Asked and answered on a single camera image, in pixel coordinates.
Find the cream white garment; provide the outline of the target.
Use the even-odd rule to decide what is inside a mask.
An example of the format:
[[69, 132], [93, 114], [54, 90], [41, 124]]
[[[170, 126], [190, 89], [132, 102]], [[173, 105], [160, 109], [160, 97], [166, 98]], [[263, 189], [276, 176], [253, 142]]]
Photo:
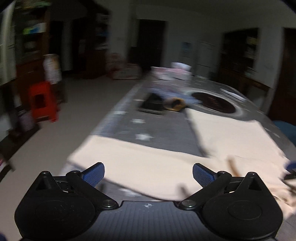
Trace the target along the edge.
[[207, 157], [91, 135], [68, 162], [84, 169], [102, 162], [108, 181], [162, 200], [181, 200], [182, 187], [190, 194], [201, 189], [192, 175], [195, 163], [233, 176], [256, 172], [284, 217], [295, 213], [295, 192], [283, 183], [288, 159], [258, 121], [235, 120], [190, 108], [186, 112]]

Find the blue sofa cushion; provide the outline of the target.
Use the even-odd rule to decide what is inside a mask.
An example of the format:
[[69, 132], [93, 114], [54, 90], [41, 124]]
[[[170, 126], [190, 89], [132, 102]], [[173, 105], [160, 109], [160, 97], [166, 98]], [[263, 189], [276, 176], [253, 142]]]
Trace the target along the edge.
[[273, 124], [278, 127], [294, 145], [296, 145], [296, 126], [278, 120], [274, 121]]

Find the grey star pattern tablecloth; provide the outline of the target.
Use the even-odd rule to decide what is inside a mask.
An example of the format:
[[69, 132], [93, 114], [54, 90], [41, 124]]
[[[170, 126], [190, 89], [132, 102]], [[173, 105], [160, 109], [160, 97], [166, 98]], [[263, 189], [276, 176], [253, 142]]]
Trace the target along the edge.
[[[203, 77], [194, 77], [188, 88], [210, 90], [240, 103], [246, 111], [246, 117], [239, 121], [259, 121], [285, 156], [290, 161], [295, 160], [293, 143], [239, 91], [225, 84], [206, 80]], [[221, 88], [244, 97], [246, 101], [241, 102], [221, 92]], [[183, 152], [200, 157], [213, 157], [216, 145], [212, 144], [207, 148], [201, 143], [203, 135], [194, 132], [193, 124], [185, 111], [176, 113], [167, 110], [161, 115], [138, 111], [138, 106], [149, 95], [147, 89], [148, 83], [146, 82], [134, 86], [98, 124], [92, 131], [92, 135], [117, 138], [148, 147]]]

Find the round black induction cooktop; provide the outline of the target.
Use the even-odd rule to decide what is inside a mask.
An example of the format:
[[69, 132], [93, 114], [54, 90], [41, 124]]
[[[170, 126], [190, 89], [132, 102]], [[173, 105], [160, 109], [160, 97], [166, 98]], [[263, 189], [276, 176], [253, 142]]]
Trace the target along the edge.
[[187, 88], [185, 89], [184, 94], [192, 97], [196, 101], [195, 104], [190, 105], [190, 108], [203, 113], [235, 118], [238, 120], [246, 117], [246, 111], [240, 103], [224, 95], [210, 90], [196, 88]]

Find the white remote control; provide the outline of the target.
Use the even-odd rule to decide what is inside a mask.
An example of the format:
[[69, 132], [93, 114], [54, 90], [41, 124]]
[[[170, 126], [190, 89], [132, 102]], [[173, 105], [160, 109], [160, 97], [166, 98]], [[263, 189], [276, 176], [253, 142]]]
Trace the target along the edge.
[[241, 101], [241, 102], [246, 101], [246, 99], [244, 97], [242, 97], [242, 96], [240, 96], [240, 95], [238, 95], [238, 94], [236, 94], [234, 92], [230, 92], [230, 91], [222, 89], [222, 88], [220, 89], [220, 91], [227, 94], [227, 95], [229, 95], [229, 96], [231, 96], [231, 97], [233, 97], [233, 98], [235, 98], [235, 99], [237, 99], [237, 100], [239, 100], [239, 101]]

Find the blue knitted work glove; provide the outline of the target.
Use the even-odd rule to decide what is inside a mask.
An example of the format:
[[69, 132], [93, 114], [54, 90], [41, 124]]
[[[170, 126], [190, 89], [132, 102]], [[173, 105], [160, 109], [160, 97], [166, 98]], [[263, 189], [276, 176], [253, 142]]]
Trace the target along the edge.
[[164, 88], [149, 87], [147, 93], [155, 93], [162, 97], [164, 99], [163, 106], [165, 110], [174, 112], [181, 112], [183, 109], [192, 105], [203, 103], [203, 101], [195, 99], [192, 96]]

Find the red plastic stool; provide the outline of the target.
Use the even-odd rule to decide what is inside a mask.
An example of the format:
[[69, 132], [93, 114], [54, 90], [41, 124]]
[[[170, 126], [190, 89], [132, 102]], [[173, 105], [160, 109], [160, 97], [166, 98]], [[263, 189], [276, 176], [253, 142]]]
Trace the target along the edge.
[[50, 82], [42, 81], [29, 88], [29, 104], [33, 120], [48, 118], [51, 122], [58, 120], [58, 106]]

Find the black smartphone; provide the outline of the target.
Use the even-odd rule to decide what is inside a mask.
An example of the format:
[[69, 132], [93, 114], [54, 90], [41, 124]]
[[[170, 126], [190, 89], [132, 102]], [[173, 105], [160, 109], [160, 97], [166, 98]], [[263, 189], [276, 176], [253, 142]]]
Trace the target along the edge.
[[152, 114], [164, 114], [164, 99], [155, 93], [150, 93], [147, 98], [139, 105], [138, 111]]

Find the brown white paper bag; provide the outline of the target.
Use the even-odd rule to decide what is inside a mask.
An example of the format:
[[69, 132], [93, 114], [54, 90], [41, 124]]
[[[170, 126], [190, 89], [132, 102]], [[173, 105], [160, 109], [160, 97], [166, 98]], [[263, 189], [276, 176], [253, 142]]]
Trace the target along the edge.
[[44, 55], [45, 79], [51, 84], [57, 84], [62, 80], [58, 56], [55, 54]]

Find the small pink tissue pack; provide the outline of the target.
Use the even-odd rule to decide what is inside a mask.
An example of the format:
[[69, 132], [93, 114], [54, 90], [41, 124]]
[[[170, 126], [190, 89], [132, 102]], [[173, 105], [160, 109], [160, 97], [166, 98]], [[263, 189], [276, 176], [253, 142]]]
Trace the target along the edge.
[[167, 70], [165, 67], [151, 67], [152, 76], [159, 80], [170, 80]]

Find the pink floral bag on floor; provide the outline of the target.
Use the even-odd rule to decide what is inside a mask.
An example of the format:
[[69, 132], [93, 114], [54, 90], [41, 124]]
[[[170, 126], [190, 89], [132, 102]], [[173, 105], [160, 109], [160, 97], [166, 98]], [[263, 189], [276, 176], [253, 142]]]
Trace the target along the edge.
[[106, 71], [113, 80], [138, 80], [142, 77], [140, 66], [127, 63], [118, 53], [107, 54]]

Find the white tissue box pink top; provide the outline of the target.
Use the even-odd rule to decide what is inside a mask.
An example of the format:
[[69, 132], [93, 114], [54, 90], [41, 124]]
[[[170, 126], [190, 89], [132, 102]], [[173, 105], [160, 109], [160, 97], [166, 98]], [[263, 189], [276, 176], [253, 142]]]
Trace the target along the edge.
[[190, 80], [192, 77], [191, 68], [190, 65], [185, 63], [172, 62], [171, 67], [166, 72], [171, 78]]

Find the white refrigerator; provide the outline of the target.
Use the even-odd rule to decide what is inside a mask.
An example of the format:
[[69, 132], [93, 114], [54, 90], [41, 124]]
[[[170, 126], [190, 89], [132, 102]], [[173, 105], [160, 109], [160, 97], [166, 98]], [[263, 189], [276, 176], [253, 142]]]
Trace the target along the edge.
[[198, 76], [202, 76], [205, 78], [209, 77], [212, 66], [213, 49], [213, 45], [205, 42], [200, 42], [196, 72]]

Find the water dispenser with blue bottle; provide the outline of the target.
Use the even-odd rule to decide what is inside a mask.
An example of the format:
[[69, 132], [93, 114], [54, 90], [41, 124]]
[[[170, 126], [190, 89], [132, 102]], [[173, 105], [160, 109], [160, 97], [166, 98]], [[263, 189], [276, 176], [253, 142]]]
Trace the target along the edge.
[[182, 63], [191, 65], [192, 44], [189, 42], [182, 42], [181, 59]]

